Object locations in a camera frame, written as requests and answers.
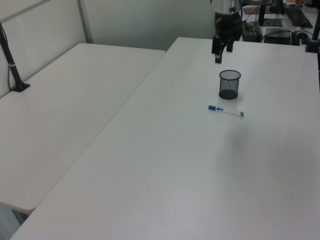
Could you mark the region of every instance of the keyboard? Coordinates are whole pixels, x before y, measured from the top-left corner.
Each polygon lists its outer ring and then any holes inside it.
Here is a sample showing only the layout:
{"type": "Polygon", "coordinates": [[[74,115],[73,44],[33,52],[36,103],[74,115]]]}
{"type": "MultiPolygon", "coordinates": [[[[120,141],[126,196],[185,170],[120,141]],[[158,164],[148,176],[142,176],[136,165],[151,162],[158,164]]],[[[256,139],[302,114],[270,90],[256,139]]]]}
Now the keyboard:
{"type": "Polygon", "coordinates": [[[286,14],[289,16],[292,24],[296,27],[301,27],[302,22],[306,22],[305,26],[308,29],[312,29],[313,26],[306,17],[306,15],[301,11],[299,7],[287,6],[286,14]]]}

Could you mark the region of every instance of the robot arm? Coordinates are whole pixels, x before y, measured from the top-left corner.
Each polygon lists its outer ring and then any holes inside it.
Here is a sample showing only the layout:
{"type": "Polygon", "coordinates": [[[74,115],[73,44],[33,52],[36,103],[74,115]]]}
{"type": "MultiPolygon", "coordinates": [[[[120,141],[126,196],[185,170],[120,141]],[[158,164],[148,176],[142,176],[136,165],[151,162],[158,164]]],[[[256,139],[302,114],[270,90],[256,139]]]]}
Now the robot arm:
{"type": "Polygon", "coordinates": [[[212,53],[215,62],[222,62],[222,53],[226,47],[227,52],[233,51],[235,41],[240,39],[242,3],[248,5],[263,5],[270,0],[210,0],[214,6],[215,36],[212,39],[212,53]]]}

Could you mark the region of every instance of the black cable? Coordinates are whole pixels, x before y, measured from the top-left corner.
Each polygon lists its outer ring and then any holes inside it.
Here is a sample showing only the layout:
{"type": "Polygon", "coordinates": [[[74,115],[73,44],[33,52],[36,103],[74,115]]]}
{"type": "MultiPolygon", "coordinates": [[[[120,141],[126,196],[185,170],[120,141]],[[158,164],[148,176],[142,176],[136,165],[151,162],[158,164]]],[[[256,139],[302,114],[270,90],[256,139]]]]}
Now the black cable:
{"type": "Polygon", "coordinates": [[[11,87],[10,87],[10,67],[8,66],[8,88],[9,91],[11,92],[11,87]]]}
{"type": "Polygon", "coordinates": [[[255,21],[254,21],[254,28],[253,28],[253,31],[252,31],[252,35],[254,35],[254,34],[255,34],[255,31],[256,31],[258,8],[260,8],[260,5],[258,5],[258,6],[256,7],[256,11],[255,11],[255,21]]]}
{"type": "Polygon", "coordinates": [[[299,30],[297,32],[306,32],[306,33],[311,34],[311,35],[313,34],[313,33],[309,32],[309,31],[306,31],[306,30],[299,30]]]}
{"type": "Polygon", "coordinates": [[[1,22],[0,22],[0,28],[4,34],[4,38],[5,38],[6,43],[8,43],[7,35],[6,35],[6,32],[5,32],[4,27],[2,26],[1,22]]]}
{"type": "Polygon", "coordinates": [[[253,13],[255,12],[256,14],[258,14],[258,7],[259,7],[259,6],[256,6],[255,10],[253,10],[253,13]]]}
{"type": "Polygon", "coordinates": [[[264,39],[265,37],[268,37],[268,36],[274,35],[274,34],[285,33],[285,32],[289,32],[289,33],[291,33],[291,34],[293,34],[293,33],[294,33],[293,31],[290,31],[290,30],[273,31],[273,32],[270,32],[270,33],[268,33],[268,34],[264,35],[264,36],[262,37],[262,39],[264,39]]]}
{"type": "MultiPolygon", "coordinates": [[[[8,38],[7,38],[6,32],[5,32],[4,27],[2,26],[1,22],[0,22],[0,28],[1,28],[1,31],[3,32],[3,34],[4,34],[5,41],[8,44],[8,38]]],[[[9,91],[11,92],[11,87],[10,87],[10,66],[9,65],[8,65],[8,88],[9,88],[9,91]]]]}
{"type": "Polygon", "coordinates": [[[239,0],[239,3],[240,3],[240,10],[241,10],[241,22],[242,22],[242,17],[244,15],[244,11],[243,11],[243,3],[242,3],[242,0],[239,0]]]}

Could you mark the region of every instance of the white table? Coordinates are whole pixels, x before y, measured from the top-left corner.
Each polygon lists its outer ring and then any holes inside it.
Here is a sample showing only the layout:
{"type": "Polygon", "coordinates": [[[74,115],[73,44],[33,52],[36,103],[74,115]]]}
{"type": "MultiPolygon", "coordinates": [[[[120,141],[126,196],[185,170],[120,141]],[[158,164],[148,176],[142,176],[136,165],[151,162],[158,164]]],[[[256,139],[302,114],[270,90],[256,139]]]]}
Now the white table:
{"type": "Polygon", "coordinates": [[[211,46],[178,38],[12,240],[320,239],[317,55],[235,42],[219,65],[211,46]]]}
{"type": "Polygon", "coordinates": [[[164,53],[79,44],[0,99],[0,204],[32,212],[164,53]]]}

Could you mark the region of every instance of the white wall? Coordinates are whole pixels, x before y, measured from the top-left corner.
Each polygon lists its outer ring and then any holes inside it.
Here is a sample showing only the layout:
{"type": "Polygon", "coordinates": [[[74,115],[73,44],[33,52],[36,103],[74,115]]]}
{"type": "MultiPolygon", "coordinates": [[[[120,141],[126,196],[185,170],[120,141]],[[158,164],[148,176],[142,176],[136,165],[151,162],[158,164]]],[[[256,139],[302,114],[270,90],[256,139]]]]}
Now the white wall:
{"type": "Polygon", "coordinates": [[[93,43],[168,50],[177,37],[211,39],[209,0],[81,0],[93,43]]]}
{"type": "MultiPolygon", "coordinates": [[[[22,81],[85,42],[77,0],[49,0],[2,25],[22,81]]],[[[8,92],[7,74],[0,49],[0,98],[8,92]]]]}
{"type": "Polygon", "coordinates": [[[42,0],[0,0],[0,21],[3,22],[10,16],[15,16],[29,9],[32,6],[37,6],[42,0]]]}

